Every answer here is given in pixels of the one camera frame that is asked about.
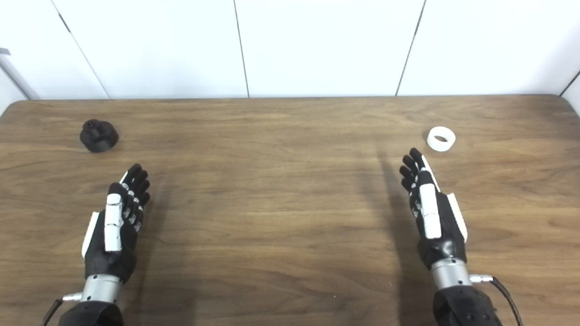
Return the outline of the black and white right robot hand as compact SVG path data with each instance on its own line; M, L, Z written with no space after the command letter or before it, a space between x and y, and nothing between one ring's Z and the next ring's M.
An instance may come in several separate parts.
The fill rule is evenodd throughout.
M419 231L419 258L428 269L443 259L466 263L467 228L454 194L440 190L426 157L415 147L402 163L401 185Z

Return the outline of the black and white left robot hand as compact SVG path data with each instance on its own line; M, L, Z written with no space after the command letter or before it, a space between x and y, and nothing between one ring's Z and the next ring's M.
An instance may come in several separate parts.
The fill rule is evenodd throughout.
M85 278L114 276L126 283L136 270L138 233L150 200L148 173L135 163L110 184L102 211L94 212L82 244Z

